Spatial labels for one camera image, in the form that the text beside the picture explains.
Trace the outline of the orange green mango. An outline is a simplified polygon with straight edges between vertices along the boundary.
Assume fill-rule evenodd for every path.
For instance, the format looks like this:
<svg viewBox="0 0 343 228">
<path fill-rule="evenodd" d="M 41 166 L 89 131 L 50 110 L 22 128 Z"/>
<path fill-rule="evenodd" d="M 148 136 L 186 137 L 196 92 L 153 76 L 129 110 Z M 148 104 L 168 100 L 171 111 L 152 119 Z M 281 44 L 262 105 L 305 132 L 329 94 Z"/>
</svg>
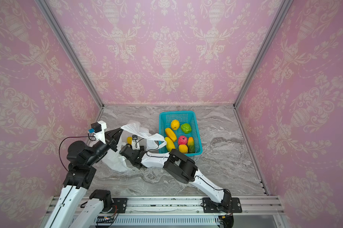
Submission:
<svg viewBox="0 0 343 228">
<path fill-rule="evenodd" d="M 195 142 L 194 142 L 193 137 L 188 138 L 187 147 L 188 147 L 189 154 L 193 154 L 195 152 Z"/>
</svg>

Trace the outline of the teal plastic basket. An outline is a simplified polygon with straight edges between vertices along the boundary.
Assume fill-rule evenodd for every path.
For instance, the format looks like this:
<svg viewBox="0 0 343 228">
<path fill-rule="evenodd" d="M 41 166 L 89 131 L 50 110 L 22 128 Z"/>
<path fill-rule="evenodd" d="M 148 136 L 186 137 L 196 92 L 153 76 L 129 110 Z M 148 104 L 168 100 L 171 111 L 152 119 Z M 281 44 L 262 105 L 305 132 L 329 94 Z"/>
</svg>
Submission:
<svg viewBox="0 0 343 228">
<path fill-rule="evenodd" d="M 171 128 L 172 121 L 177 120 L 180 123 L 180 127 L 177 130 Z M 183 124 L 189 124 L 191 131 L 190 133 L 185 133 L 181 130 Z M 180 136 L 185 136 L 187 139 L 190 137 L 194 140 L 194 153 L 186 154 L 189 157 L 198 156 L 203 153 L 203 147 L 201 143 L 201 137 L 198 128 L 198 122 L 196 114 L 193 111 L 172 111 L 172 112 L 163 112 L 159 115 L 159 134 L 163 137 L 167 137 L 165 129 L 170 128 L 173 130 L 174 134 L 177 137 L 176 142 L 174 142 L 176 148 L 179 147 L 178 139 Z"/>
</svg>

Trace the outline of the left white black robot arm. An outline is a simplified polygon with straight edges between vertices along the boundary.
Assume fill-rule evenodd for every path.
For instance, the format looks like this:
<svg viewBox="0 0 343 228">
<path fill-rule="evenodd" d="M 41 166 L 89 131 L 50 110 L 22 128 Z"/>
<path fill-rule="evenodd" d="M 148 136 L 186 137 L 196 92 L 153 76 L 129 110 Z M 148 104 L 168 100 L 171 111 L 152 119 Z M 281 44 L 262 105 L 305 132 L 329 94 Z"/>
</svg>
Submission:
<svg viewBox="0 0 343 228">
<path fill-rule="evenodd" d="M 81 137 L 68 147 L 68 173 L 63 182 L 59 200 L 46 223 L 47 228 L 88 228 L 94 224 L 101 212 L 116 210 L 110 191 L 95 190 L 81 214 L 73 220 L 78 205 L 88 191 L 96 168 L 93 165 L 101 161 L 109 150 L 117 151 L 117 145 L 123 130 L 101 131 L 94 135 L 97 142 L 88 146 Z"/>
</svg>

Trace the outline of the yellow orange bell pepper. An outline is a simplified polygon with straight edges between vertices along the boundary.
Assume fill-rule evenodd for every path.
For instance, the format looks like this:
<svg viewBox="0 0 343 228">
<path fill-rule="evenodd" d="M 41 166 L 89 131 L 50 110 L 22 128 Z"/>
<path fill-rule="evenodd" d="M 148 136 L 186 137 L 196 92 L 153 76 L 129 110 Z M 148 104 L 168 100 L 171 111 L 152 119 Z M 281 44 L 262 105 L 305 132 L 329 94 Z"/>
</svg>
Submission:
<svg viewBox="0 0 343 228">
<path fill-rule="evenodd" d="M 188 153 L 188 146 L 186 144 L 180 144 L 179 145 L 179 151 L 183 154 Z"/>
</svg>

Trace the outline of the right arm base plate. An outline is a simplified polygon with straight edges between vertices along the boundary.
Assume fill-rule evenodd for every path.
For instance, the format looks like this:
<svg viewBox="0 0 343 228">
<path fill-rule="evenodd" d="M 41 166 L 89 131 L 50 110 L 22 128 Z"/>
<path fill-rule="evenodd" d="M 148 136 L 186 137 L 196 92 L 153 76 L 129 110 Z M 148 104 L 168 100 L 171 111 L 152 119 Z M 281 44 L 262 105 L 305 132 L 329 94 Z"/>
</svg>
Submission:
<svg viewBox="0 0 343 228">
<path fill-rule="evenodd" d="M 242 213 L 242 207 L 239 198 L 231 198 L 229 202 L 215 203 L 210 198 L 203 198 L 201 207 L 205 213 Z"/>
</svg>

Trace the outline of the yellow banana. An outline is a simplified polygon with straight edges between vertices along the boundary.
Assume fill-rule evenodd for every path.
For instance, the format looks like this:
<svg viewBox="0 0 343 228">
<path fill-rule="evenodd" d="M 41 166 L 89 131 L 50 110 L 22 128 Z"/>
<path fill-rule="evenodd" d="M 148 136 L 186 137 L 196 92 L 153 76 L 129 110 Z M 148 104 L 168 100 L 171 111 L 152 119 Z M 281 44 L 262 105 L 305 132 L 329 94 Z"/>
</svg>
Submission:
<svg viewBox="0 0 343 228">
<path fill-rule="evenodd" d="M 176 134 L 174 133 L 174 131 L 170 128 L 166 128 L 165 129 L 165 134 L 168 138 L 170 138 L 173 142 L 176 142 L 177 140 L 177 136 Z"/>
</svg>

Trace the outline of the yellow lemon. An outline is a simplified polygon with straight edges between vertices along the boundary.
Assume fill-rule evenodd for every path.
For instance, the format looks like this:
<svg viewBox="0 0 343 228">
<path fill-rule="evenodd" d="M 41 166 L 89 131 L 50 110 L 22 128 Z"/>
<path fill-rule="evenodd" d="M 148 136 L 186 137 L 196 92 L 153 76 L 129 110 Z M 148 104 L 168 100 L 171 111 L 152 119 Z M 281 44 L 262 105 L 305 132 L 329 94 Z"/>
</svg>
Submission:
<svg viewBox="0 0 343 228">
<path fill-rule="evenodd" d="M 175 144 L 172 139 L 170 139 L 169 137 L 165 137 L 165 141 L 167 143 L 166 149 L 168 152 L 171 152 L 173 149 L 176 149 Z"/>
</svg>

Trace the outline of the round yellow citrus fruit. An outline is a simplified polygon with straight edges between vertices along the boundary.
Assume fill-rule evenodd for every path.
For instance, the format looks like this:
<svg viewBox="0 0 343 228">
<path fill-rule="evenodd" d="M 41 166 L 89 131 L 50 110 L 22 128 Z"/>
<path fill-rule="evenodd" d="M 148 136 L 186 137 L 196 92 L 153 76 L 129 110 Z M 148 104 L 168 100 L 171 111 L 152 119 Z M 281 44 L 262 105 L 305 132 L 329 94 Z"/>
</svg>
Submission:
<svg viewBox="0 0 343 228">
<path fill-rule="evenodd" d="M 180 122 L 178 120 L 173 120 L 170 124 L 170 128 L 174 131 L 178 130 L 180 127 Z"/>
</svg>

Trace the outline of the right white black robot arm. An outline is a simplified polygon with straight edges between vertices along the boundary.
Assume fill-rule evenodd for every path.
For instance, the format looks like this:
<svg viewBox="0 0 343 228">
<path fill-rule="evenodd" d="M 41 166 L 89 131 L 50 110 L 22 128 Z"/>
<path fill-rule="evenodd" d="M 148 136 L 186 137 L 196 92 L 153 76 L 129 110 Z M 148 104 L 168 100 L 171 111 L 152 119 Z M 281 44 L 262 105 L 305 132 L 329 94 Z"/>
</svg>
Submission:
<svg viewBox="0 0 343 228">
<path fill-rule="evenodd" d="M 165 154 L 153 154 L 147 151 L 133 150 L 131 146 L 126 145 L 121 149 L 120 155 L 124 156 L 132 166 L 138 169 L 163 168 L 177 181 L 191 184 L 205 193 L 218 211 L 232 213 L 231 192 L 209 180 L 200 171 L 193 159 L 177 149 L 172 149 Z"/>
</svg>

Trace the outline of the white plastic bag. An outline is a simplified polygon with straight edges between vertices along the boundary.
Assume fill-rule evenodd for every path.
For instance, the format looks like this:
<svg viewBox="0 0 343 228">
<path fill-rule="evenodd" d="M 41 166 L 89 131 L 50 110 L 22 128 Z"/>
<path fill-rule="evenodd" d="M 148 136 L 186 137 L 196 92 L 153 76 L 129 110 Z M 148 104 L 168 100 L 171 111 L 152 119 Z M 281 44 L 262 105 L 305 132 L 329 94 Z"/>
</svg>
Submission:
<svg viewBox="0 0 343 228">
<path fill-rule="evenodd" d="M 163 136 L 151 134 L 147 128 L 141 127 L 141 124 L 137 121 L 130 120 L 121 129 L 123 132 L 120 142 L 117 144 L 117 152 L 109 150 L 102 159 L 102 163 L 114 171 L 126 172 L 131 170 L 131 163 L 121 155 L 122 147 L 127 144 L 137 151 L 140 151 L 141 147 L 143 147 L 147 152 L 147 157 L 153 157 L 158 150 L 166 148 L 167 142 Z"/>
</svg>

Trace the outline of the green apple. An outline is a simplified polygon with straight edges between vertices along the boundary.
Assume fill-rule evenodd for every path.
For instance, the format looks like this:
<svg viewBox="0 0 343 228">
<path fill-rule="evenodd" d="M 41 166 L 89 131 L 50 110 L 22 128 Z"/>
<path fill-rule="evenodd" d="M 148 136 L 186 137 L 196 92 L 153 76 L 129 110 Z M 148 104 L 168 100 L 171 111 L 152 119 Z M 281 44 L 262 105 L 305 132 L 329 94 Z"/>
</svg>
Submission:
<svg viewBox="0 0 343 228">
<path fill-rule="evenodd" d="M 184 134 L 189 134 L 192 131 L 191 125 L 189 123 L 184 123 L 181 125 L 181 130 Z"/>
</svg>

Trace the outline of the pink red fruit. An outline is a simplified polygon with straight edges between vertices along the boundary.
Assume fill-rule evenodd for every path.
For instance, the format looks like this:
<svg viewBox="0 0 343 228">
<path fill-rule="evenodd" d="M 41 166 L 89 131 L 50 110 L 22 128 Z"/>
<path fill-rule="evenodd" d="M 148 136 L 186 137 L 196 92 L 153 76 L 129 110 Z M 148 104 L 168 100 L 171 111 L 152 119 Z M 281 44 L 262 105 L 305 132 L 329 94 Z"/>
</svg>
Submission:
<svg viewBox="0 0 343 228">
<path fill-rule="evenodd" d="M 182 135 L 178 138 L 178 145 L 187 145 L 188 137 Z"/>
</svg>

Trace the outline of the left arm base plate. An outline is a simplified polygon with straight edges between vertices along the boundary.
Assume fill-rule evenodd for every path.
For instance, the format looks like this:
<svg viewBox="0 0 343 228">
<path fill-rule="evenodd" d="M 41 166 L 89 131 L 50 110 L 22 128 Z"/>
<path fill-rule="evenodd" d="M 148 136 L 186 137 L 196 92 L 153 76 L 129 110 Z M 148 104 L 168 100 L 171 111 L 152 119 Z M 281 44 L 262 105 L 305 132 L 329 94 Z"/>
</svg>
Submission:
<svg viewBox="0 0 343 228">
<path fill-rule="evenodd" d="M 106 199 L 102 213 L 125 214 L 127 202 L 127 198 Z"/>
</svg>

